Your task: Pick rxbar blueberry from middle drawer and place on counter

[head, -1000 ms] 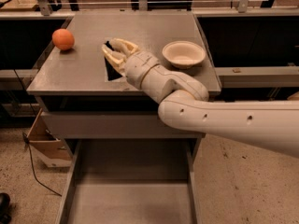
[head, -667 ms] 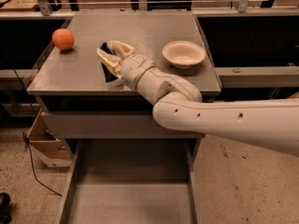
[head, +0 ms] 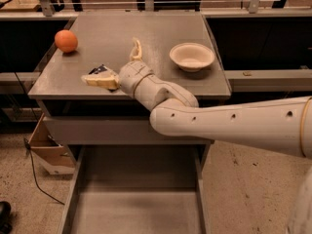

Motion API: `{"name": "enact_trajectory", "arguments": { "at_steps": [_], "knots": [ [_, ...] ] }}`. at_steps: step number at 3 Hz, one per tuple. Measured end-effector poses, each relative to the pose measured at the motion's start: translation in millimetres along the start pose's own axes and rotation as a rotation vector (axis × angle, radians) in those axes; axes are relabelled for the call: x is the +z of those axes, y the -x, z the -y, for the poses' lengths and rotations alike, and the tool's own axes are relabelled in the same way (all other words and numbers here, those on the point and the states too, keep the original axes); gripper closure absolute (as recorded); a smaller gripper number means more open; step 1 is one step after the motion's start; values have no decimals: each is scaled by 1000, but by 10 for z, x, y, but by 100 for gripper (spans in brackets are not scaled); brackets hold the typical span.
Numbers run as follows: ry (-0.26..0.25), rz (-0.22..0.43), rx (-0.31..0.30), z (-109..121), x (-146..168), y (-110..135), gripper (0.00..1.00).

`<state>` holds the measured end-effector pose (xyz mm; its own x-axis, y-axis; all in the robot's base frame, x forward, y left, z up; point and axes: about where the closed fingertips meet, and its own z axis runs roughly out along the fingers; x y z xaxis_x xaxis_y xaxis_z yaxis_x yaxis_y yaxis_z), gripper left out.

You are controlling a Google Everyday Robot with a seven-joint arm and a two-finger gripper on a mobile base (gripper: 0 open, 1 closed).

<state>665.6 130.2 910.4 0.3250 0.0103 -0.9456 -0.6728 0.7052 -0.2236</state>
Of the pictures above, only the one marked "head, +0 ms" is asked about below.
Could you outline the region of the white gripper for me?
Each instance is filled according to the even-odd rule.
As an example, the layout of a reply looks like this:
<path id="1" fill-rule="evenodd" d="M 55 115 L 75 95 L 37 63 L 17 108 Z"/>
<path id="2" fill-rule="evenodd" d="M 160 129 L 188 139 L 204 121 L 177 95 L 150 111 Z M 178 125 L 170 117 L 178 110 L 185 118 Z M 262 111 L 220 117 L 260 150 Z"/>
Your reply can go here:
<path id="1" fill-rule="evenodd" d="M 105 88 L 115 91 L 119 88 L 129 97 L 136 99 L 142 105 L 158 105 L 163 101 L 162 81 L 153 70 L 142 62 L 142 47 L 137 38 L 133 38 L 133 48 L 130 61 L 119 73 L 107 67 L 107 71 L 99 74 L 82 75 L 82 81 L 88 86 Z"/>

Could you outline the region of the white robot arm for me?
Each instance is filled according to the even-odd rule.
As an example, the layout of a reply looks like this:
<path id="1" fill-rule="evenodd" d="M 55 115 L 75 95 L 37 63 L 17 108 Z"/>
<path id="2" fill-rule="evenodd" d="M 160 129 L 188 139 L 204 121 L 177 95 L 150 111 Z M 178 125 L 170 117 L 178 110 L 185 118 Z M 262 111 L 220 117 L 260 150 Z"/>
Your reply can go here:
<path id="1" fill-rule="evenodd" d="M 103 67 L 82 77 L 89 86 L 121 90 L 150 111 L 149 122 L 169 137 L 202 137 L 312 158 L 312 103 L 294 97 L 203 108 L 180 85 L 158 78 L 142 61 L 138 39 L 116 73 Z"/>

